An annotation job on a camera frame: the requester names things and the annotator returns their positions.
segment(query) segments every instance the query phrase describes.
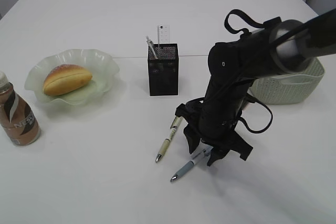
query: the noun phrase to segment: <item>pen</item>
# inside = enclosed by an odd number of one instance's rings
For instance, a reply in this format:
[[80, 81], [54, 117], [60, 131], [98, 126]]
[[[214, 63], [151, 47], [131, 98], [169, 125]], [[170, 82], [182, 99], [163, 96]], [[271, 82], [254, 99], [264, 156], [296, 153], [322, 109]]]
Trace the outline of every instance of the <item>pen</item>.
[[182, 122], [182, 119], [183, 117], [181, 116], [176, 116], [174, 118], [174, 121], [172, 123], [172, 125], [170, 126], [170, 134], [169, 134], [169, 137], [166, 138], [162, 145], [161, 145], [161, 148], [159, 149], [159, 152], [157, 153], [157, 156], [156, 156], [156, 160], [155, 162], [157, 163], [158, 161], [161, 160], [161, 158], [164, 156], [164, 154], [166, 153], [169, 145], [170, 145], [170, 142], [173, 140], [174, 136], [175, 136], [175, 133], [177, 131], [177, 129], [179, 128], [179, 125], [181, 124]]
[[184, 174], [189, 172], [199, 161], [204, 159], [205, 157], [209, 156], [211, 153], [212, 147], [209, 146], [205, 149], [203, 149], [200, 153], [198, 153], [192, 160], [190, 160], [188, 163], [186, 163], [181, 169], [179, 169], [171, 178], [170, 182], [174, 182], [175, 180], [178, 180], [181, 178]]
[[159, 58], [158, 58], [158, 55], [157, 55], [157, 53], [156, 53], [156, 51], [154, 49], [154, 43], [153, 43], [153, 41], [151, 41], [148, 36], [146, 36], [146, 39], [147, 39], [147, 44], [148, 44], [149, 48], [151, 49], [152, 53], [154, 54], [154, 58], [156, 60], [158, 60]]

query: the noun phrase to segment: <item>white woven basket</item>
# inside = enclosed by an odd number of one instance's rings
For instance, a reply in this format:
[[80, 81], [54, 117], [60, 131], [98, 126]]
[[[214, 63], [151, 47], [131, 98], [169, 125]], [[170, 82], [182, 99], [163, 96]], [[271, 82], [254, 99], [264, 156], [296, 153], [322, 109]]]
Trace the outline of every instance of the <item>white woven basket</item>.
[[257, 99], [266, 104], [299, 103], [311, 94], [323, 75], [324, 68], [315, 58], [301, 73], [261, 78], [254, 82], [250, 90]]

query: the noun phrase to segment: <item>wavy glass bowl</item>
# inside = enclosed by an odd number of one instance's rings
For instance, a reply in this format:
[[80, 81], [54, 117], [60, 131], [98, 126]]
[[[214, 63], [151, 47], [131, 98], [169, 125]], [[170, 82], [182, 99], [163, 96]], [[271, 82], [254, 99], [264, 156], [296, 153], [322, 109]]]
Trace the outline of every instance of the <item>wavy glass bowl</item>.
[[[88, 69], [92, 80], [84, 87], [64, 95], [50, 97], [43, 93], [43, 83], [51, 70], [61, 64], [75, 64]], [[71, 105], [86, 104], [102, 96], [113, 85], [114, 75], [119, 67], [107, 53], [96, 49], [70, 49], [49, 56], [35, 65], [28, 74], [25, 89], [32, 90], [39, 102], [60, 100]]]

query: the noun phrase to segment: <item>bread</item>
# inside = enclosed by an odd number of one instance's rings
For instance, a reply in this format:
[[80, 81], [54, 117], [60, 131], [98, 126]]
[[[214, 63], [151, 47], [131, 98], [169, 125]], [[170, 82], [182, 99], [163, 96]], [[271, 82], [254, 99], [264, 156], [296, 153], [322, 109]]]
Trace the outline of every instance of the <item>bread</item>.
[[89, 70], [78, 65], [59, 65], [47, 76], [43, 84], [46, 95], [61, 95], [79, 89], [92, 79]]

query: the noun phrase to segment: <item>black cable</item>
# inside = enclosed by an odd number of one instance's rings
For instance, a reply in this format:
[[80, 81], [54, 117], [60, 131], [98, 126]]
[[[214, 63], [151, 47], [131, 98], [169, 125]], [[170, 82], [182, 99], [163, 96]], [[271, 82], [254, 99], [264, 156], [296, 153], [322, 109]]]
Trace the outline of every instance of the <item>black cable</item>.
[[254, 130], [252, 130], [252, 129], [248, 126], [248, 124], [247, 124], [247, 122], [246, 122], [246, 120], [245, 120], [244, 118], [240, 117], [240, 118], [238, 118], [238, 120], [241, 121], [241, 122], [244, 124], [244, 126], [246, 127], [246, 129], [247, 129], [249, 132], [254, 133], [254, 134], [260, 134], [260, 133], [262, 133], [262, 132], [265, 132], [265, 131], [271, 126], [272, 121], [273, 121], [273, 113], [272, 113], [271, 109], [270, 109], [269, 107], [267, 107], [266, 104], [264, 104], [263, 102], [259, 101], [257, 98], [252, 97], [252, 95], [249, 95], [249, 96], [250, 96], [251, 98], [253, 98], [254, 102], [259, 103], [260, 105], [262, 105], [264, 108], [266, 108], [266, 109], [268, 110], [268, 112], [271, 114], [271, 120], [269, 121], [269, 123], [267, 124], [267, 126], [266, 126], [265, 128], [263, 128], [262, 130], [260, 130], [260, 131], [254, 131]]

